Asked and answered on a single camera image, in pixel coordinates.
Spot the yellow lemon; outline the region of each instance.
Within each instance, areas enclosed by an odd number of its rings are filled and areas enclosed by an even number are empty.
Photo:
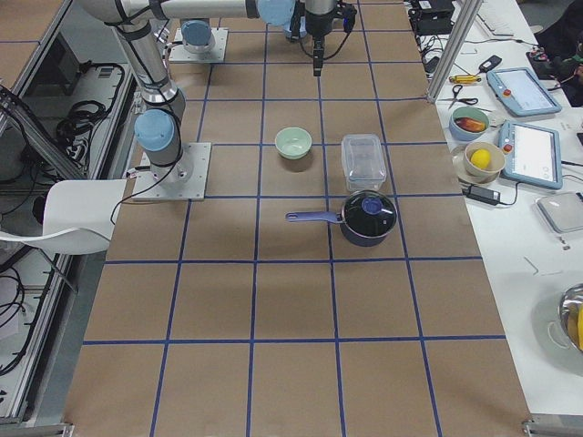
[[[583,307],[579,307],[579,314],[578,314],[578,342],[579,348],[583,351]]]
[[[472,154],[470,162],[476,167],[485,170],[490,165],[490,152],[485,148],[479,148]]]

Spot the table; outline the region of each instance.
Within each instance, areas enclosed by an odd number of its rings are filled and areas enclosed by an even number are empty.
[[[77,435],[522,435],[527,407],[404,5],[359,9],[319,80],[279,29],[250,20],[220,21],[225,64],[172,67],[183,140],[213,143],[207,196],[120,210],[67,400]],[[308,157],[278,156],[286,126],[311,132]],[[401,219],[374,248],[284,219],[339,210],[349,133],[376,134],[388,157],[381,191]]]
[[[512,24],[516,38],[535,42],[524,17],[514,2],[500,1],[506,20]],[[482,41],[485,34],[473,28],[467,37]],[[465,44],[457,64],[475,72],[477,66],[491,55],[502,57],[500,68],[528,66],[525,52],[528,45],[517,42],[487,42]],[[453,68],[452,74],[463,74]],[[450,97],[451,86],[445,86],[441,98]],[[506,114],[501,104],[483,81],[467,86],[465,97],[478,97],[479,107],[497,109]],[[572,108],[560,91],[553,92],[563,110],[546,117],[526,117],[520,121],[550,127],[559,131],[564,160],[583,163],[583,147],[576,133],[583,130],[583,109]],[[449,103],[437,102],[436,107],[451,149],[461,143],[449,134],[447,124],[451,110]],[[480,140],[496,142],[497,129],[490,128]],[[577,168],[563,167],[565,174],[583,176]],[[499,179],[489,186],[502,193],[502,200],[514,198],[514,183]],[[581,182],[565,179],[561,191],[580,191]],[[496,304],[524,390],[528,408],[536,416],[582,416],[580,401],[583,391],[583,356],[574,350],[565,351],[554,345],[547,335],[547,324],[556,317],[562,292],[583,280],[580,267],[583,233],[564,235],[566,244],[552,232],[538,213],[535,201],[552,194],[548,190],[522,185],[517,203],[510,208],[492,208],[473,200],[466,205],[484,257]],[[572,418],[571,422],[581,418]]]

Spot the bowl of fruit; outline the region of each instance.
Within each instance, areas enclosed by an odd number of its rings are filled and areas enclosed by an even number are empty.
[[[505,165],[504,152],[491,143],[471,143],[464,150],[465,171],[472,176],[484,180],[496,178]]]
[[[486,113],[475,107],[459,107],[449,119],[449,131],[460,141],[478,139],[489,126]]]

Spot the metal bowl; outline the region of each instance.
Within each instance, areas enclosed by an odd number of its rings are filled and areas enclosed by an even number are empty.
[[[571,287],[561,297],[558,305],[558,317],[563,332],[575,349],[583,352],[583,340],[578,337],[578,318],[583,311],[583,284]]]

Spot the power adapter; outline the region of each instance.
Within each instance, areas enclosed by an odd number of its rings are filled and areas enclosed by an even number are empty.
[[[462,193],[467,198],[472,198],[478,202],[487,203],[488,205],[498,205],[500,203],[500,192],[493,189],[482,188],[476,185],[470,185],[462,189]]]

